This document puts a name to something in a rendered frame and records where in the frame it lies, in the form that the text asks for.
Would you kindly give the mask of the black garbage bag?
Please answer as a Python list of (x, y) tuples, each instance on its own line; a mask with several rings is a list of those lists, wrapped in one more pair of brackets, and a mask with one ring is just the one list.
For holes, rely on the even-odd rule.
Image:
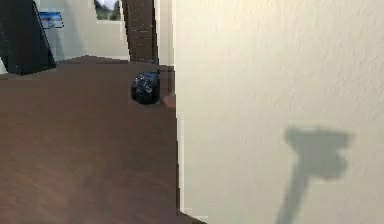
[(140, 72), (132, 82), (131, 98), (142, 105), (158, 104), (160, 86), (160, 70)]

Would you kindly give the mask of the dark brown room door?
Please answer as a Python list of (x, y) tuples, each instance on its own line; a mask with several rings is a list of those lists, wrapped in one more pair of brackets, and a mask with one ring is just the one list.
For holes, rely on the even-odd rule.
[(154, 0), (121, 0), (130, 60), (158, 63)]

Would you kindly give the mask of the window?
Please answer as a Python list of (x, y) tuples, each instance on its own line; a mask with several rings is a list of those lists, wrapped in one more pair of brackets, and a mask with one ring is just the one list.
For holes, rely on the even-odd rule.
[(94, 0), (98, 20), (119, 21), (121, 19), (120, 0)]

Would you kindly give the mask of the blue framed picture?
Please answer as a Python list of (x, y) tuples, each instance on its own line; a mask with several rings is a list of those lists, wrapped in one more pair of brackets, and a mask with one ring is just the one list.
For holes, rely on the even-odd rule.
[(64, 22), (60, 12), (40, 12), (39, 17), (44, 29), (64, 27)]

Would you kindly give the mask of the black fridge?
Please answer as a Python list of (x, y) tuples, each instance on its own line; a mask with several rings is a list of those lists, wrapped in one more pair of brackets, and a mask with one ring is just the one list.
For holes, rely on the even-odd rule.
[(18, 75), (56, 67), (34, 0), (0, 0), (0, 60)]

